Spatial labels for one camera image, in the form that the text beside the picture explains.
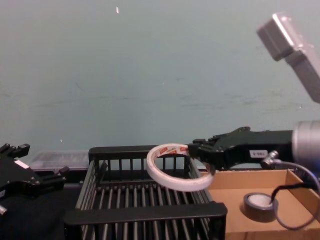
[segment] metal rod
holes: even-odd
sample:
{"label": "metal rod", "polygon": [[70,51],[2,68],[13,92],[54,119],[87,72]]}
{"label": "metal rod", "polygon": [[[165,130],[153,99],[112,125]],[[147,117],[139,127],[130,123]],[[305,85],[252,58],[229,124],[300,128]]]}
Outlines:
{"label": "metal rod", "polygon": [[[160,186],[157,187],[157,192],[158,192],[159,205],[163,206],[164,205],[164,201],[162,199],[162,193],[161,193]],[[164,223],[164,232],[165,232],[165,239],[166,240],[169,239],[168,226],[167,226],[166,222]]]}
{"label": "metal rod", "polygon": [[[191,197],[192,197],[192,200],[193,200],[193,202],[195,203],[195,204],[199,204],[199,201],[196,201],[196,197],[194,196],[194,193],[196,193],[196,192],[193,192],[193,193],[191,193]],[[208,219],[207,218],[204,218],[204,219],[201,219],[201,223],[202,223],[202,226],[204,227],[204,229],[206,230],[206,231],[209,231],[210,229],[209,229],[209,225],[208,225]]]}
{"label": "metal rod", "polygon": [[[121,185],[126,185],[126,184],[130,184],[130,185],[136,185],[136,184],[147,185],[147,184],[151,184],[151,183],[154,183],[154,182],[155,182],[154,180],[146,179],[146,180],[112,181],[112,184],[114,184],[114,185],[117,185],[117,184],[121,184]],[[101,181],[100,183],[102,185],[108,186],[110,184],[110,181]]]}
{"label": "metal rod", "polygon": [[162,170],[166,170],[166,158],[162,158]]}
{"label": "metal rod", "polygon": [[[142,198],[142,207],[146,206],[146,190],[145,187],[141,188],[141,198]],[[143,230],[143,239],[146,240],[147,239],[147,229],[146,229],[146,222],[144,221],[142,223],[142,230]]]}
{"label": "metal rod", "polygon": [[108,159],[107,160],[108,161],[108,179],[110,179],[110,177],[111,177],[111,160],[110,159]]}
{"label": "metal rod", "polygon": [[[138,207],[138,198],[137,198],[137,188],[133,189],[133,207]],[[135,221],[133,223],[133,239],[138,240],[138,223]]]}
{"label": "metal rod", "polygon": [[177,170],[177,157],[173,157],[173,174],[176,174]]}
{"label": "metal rod", "polygon": [[[125,199],[124,199],[124,207],[129,207],[129,187],[125,189]],[[128,223],[125,222],[123,226],[123,240],[128,239]]]}
{"label": "metal rod", "polygon": [[[110,190],[109,190],[109,198],[108,198],[108,206],[107,206],[108,209],[111,208],[111,202],[112,202],[113,193],[114,193],[114,190],[112,188],[110,188]],[[103,232],[102,232],[102,239],[103,240],[107,240],[107,233],[108,233],[108,224],[105,224],[103,226]]]}
{"label": "metal rod", "polygon": [[[88,208],[91,206],[91,202],[92,202],[92,199],[94,198],[93,196],[93,192],[96,191],[95,188],[96,188],[96,184],[95,184],[95,177],[93,176],[92,178],[92,183],[89,182],[89,189],[88,191],[85,193],[86,196],[85,196],[85,201],[81,207],[81,210],[88,210]],[[86,235],[87,235],[87,230],[88,230],[88,225],[83,225],[81,227],[82,229],[82,232],[83,232],[83,239],[86,238]]]}
{"label": "metal rod", "polygon": [[134,160],[132,158],[130,158],[130,179],[133,178],[133,176],[132,176],[133,170],[134,170]]}
{"label": "metal rod", "polygon": [[79,194],[78,201],[76,202],[75,208],[76,209],[81,209],[82,204],[84,202],[84,197],[85,193],[87,192],[88,186],[89,186],[89,180],[92,178],[93,174],[92,172],[94,171],[94,161],[90,162],[89,168],[87,170],[87,174],[85,176],[85,179],[83,181],[83,185]]}
{"label": "metal rod", "polygon": [[92,233],[92,240],[95,238],[95,240],[99,239],[99,225],[95,224],[94,225],[94,232]]}
{"label": "metal rod", "polygon": [[[154,188],[152,187],[152,185],[149,186],[149,192],[150,192],[151,206],[154,207],[155,206],[155,197],[154,197]],[[153,221],[152,225],[153,225],[154,239],[159,240],[158,224],[156,221]]]}
{"label": "metal rod", "polygon": [[105,189],[102,189],[101,198],[100,198],[100,203],[99,203],[99,209],[102,208],[102,203],[103,203],[103,201],[104,201],[105,192],[106,192],[106,190],[105,190]]}
{"label": "metal rod", "polygon": [[[187,194],[186,194],[186,192],[182,192],[182,197],[183,197],[183,200],[184,200],[184,202],[185,202],[185,204],[186,205],[188,205],[189,204],[189,200],[188,200],[188,198],[187,198]],[[192,227],[193,227],[193,229],[194,229],[194,232],[197,232],[197,225],[195,224],[195,221],[193,220],[193,219],[191,219],[191,224],[192,224]],[[199,236],[199,234],[198,233],[196,233],[196,236],[192,236],[192,238],[193,239],[200,239],[200,236]]]}
{"label": "metal rod", "polygon": [[[93,198],[92,198],[92,201],[89,205],[90,210],[92,210],[94,208],[96,196],[97,196],[97,191],[96,191],[96,189],[94,189]],[[95,238],[96,226],[98,226],[98,225],[96,225],[96,224],[94,225],[94,231],[92,232],[91,239]]]}
{"label": "metal rod", "polygon": [[[179,197],[178,197],[177,191],[174,190],[174,191],[173,191],[173,195],[174,195],[176,204],[180,205],[180,201],[179,201]],[[184,233],[185,233],[185,238],[186,238],[187,240],[190,240],[190,236],[189,236],[189,232],[188,232],[186,220],[184,220],[184,219],[182,219],[182,227],[183,227],[183,230],[184,230]]]}
{"label": "metal rod", "polygon": [[[97,191],[96,191],[96,188],[94,187],[93,188],[93,196],[89,199],[89,201],[87,202],[87,204],[85,206],[86,210],[92,210],[92,208],[94,206],[94,203],[95,203],[96,194],[97,194]],[[88,233],[88,228],[89,228],[89,226],[85,225],[84,231],[83,231],[83,239],[86,239],[86,236],[87,236],[87,233]]]}
{"label": "metal rod", "polygon": [[141,158],[141,178],[144,179],[144,159]]}
{"label": "metal rod", "polygon": [[[167,187],[165,188],[165,195],[166,195],[166,200],[168,202],[168,205],[171,206],[172,203],[171,203],[170,193]],[[178,225],[176,220],[172,220],[172,226],[173,226],[174,238],[178,240]]]}
{"label": "metal rod", "polygon": [[119,159],[119,175],[120,175],[120,179],[122,179],[122,159]]}
{"label": "metal rod", "polygon": [[[116,193],[116,204],[115,207],[118,209],[120,207],[120,199],[121,199],[121,187],[119,186],[118,191]],[[118,233],[118,223],[115,224],[115,235]]]}

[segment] sticker label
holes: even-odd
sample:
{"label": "sticker label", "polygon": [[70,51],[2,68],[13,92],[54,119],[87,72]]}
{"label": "sticker label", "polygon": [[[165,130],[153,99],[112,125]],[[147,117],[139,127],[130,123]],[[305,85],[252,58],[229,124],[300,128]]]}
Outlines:
{"label": "sticker label", "polygon": [[249,152],[252,159],[264,159],[268,155],[267,150],[250,150]]}
{"label": "sticker label", "polygon": [[20,167],[23,167],[24,169],[27,169],[29,168],[29,166],[27,164],[25,164],[24,162],[20,161],[20,160],[17,160],[17,161],[14,161],[16,164],[18,164]]}
{"label": "sticker label", "polygon": [[0,191],[0,198],[4,197],[6,195],[6,190]]}

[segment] cardboard tray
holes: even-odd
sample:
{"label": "cardboard tray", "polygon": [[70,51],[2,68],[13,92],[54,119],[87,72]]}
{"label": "cardboard tray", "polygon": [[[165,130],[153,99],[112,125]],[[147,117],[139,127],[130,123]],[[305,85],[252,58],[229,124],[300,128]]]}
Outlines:
{"label": "cardboard tray", "polygon": [[[227,209],[226,240],[320,240],[320,216],[317,221],[299,231],[282,227],[277,220],[261,223],[247,218],[241,211],[243,198],[248,193],[271,195],[279,185],[302,182],[290,170],[221,171],[217,172],[208,192]],[[276,199],[279,217],[289,226],[308,220],[320,202],[310,189],[281,190]]]}

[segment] black wire rack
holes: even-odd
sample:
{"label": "black wire rack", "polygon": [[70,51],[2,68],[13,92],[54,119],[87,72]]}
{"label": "black wire rack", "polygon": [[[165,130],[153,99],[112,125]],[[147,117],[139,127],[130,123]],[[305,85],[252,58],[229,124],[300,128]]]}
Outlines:
{"label": "black wire rack", "polygon": [[[153,181],[146,156],[154,146],[94,147],[75,206],[64,217],[67,240],[223,240],[227,208],[208,191],[181,192]],[[186,156],[156,161],[165,173],[197,178]]]}

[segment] light blue wall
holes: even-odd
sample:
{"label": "light blue wall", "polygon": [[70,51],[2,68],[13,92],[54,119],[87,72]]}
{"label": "light blue wall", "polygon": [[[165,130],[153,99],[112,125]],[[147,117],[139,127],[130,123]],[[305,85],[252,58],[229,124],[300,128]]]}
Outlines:
{"label": "light blue wall", "polygon": [[318,0],[2,0],[0,143],[30,143],[31,158],[319,119],[320,107],[256,35],[272,13],[287,11],[319,49],[319,7]]}

